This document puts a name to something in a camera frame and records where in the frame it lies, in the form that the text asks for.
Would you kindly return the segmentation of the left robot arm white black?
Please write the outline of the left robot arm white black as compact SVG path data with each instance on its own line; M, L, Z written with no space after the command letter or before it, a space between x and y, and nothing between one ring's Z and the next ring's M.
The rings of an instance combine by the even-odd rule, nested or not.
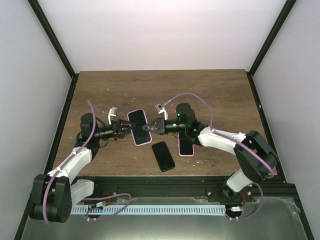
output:
M102 189L91 180L74 181L78 173L97 155L100 142L123 139L136 126L134 122L118 119L98 126L97 118L86 113L80 118L80 132L69 156L47 174L33 180L29 200L29 217L46 223L64 223L73 206L87 198L97 202Z

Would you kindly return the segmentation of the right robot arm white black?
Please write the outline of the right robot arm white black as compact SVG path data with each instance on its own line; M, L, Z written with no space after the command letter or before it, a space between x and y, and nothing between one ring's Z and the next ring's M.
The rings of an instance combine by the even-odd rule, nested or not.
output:
M243 188L273 178L274 168L279 163L278 155L259 132L231 133L215 129L198 121L189 103L176 106L176 118L169 119L165 115L142 128L157 135L181 133L191 144L234 155L240 169L227 179L221 190L223 198L229 202L236 200Z

